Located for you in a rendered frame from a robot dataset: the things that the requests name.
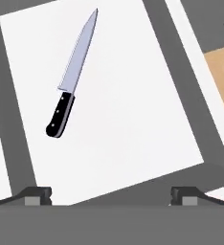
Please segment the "black handled kitchen knife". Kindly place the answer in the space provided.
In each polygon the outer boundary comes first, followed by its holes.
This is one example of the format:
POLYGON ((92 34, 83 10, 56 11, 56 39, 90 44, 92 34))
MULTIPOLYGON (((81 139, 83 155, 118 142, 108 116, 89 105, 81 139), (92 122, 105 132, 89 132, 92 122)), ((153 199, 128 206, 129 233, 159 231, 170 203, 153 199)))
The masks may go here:
POLYGON ((75 101, 75 91, 94 34, 99 10, 95 9, 80 31, 76 46, 65 69, 64 76, 57 89, 62 92, 54 115, 46 127, 49 137, 60 138, 65 130, 75 101))

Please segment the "grey open drawer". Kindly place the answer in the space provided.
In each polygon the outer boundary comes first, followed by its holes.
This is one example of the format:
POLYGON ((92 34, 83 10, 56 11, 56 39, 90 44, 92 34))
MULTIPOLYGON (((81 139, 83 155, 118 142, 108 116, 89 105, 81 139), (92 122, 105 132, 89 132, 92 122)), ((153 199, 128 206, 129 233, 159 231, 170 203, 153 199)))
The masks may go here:
POLYGON ((55 0, 0 15, 0 199, 165 204, 224 198, 224 103, 181 0, 55 0), (91 13, 98 18, 60 138, 46 127, 91 13))

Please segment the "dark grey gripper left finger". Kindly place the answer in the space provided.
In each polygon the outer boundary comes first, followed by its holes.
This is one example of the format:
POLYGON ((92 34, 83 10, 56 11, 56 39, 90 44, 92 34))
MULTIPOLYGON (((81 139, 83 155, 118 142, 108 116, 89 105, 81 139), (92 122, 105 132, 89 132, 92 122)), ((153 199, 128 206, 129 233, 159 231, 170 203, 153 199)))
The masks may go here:
POLYGON ((0 200, 6 206, 51 206, 51 187, 27 187, 18 194, 0 200))

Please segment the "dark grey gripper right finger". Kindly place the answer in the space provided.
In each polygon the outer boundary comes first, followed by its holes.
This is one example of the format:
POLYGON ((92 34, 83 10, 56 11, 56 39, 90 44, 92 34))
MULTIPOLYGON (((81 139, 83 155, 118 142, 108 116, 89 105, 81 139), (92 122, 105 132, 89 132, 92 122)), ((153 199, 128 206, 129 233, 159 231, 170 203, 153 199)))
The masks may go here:
POLYGON ((172 206, 224 206, 224 200, 210 197, 197 187, 172 187, 170 195, 172 206))

